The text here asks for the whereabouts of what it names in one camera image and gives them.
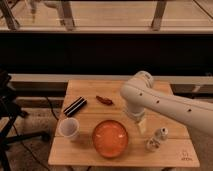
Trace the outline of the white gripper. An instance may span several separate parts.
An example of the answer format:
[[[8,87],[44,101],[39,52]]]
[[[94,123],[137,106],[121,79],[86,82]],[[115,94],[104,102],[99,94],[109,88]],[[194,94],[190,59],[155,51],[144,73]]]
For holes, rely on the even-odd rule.
[[[138,125],[138,130],[141,135],[146,132],[147,119],[145,118],[145,110],[142,109],[139,113],[133,113],[129,109],[125,109],[126,115]]]

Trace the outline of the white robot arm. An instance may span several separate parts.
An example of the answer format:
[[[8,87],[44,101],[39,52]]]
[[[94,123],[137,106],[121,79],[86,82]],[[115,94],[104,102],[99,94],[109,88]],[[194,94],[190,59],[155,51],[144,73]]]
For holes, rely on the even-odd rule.
[[[154,90],[153,84],[150,73],[139,71],[122,85],[120,95],[129,115],[139,117],[148,108],[213,136],[212,103],[165,94]]]

